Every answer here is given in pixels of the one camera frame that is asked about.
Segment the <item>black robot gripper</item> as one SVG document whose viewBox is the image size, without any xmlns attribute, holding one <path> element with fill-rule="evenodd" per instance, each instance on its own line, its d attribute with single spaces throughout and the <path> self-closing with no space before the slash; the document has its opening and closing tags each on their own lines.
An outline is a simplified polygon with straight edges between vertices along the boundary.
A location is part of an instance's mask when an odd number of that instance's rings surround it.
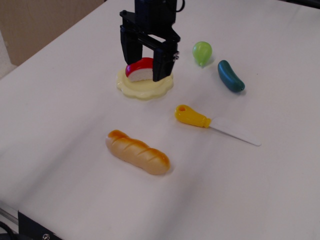
<svg viewBox="0 0 320 240">
<path fill-rule="evenodd" d="M 158 82 L 171 75 L 179 58 L 180 36 L 173 30 L 176 0 L 136 0 L 134 12 L 122 10 L 120 42 L 128 65 L 142 59 L 143 46 L 153 52 L 152 80 Z"/>
</svg>

